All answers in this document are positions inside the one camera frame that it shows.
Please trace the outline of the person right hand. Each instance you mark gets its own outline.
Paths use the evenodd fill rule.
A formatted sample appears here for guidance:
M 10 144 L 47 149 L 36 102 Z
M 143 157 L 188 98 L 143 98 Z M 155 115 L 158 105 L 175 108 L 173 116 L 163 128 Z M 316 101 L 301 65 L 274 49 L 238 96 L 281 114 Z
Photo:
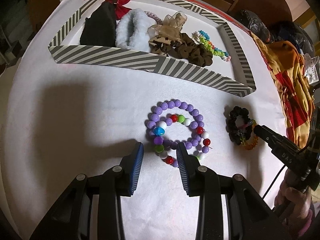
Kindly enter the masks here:
M 292 172 L 287 169 L 284 180 L 281 182 L 277 196 L 274 199 L 274 205 L 283 204 L 284 200 L 293 203 L 293 211 L 284 219 L 283 226 L 288 230 L 292 239 L 299 239 L 308 230 L 314 219 L 311 206 L 311 189 L 302 193 L 293 187 L 290 187 L 289 175 Z

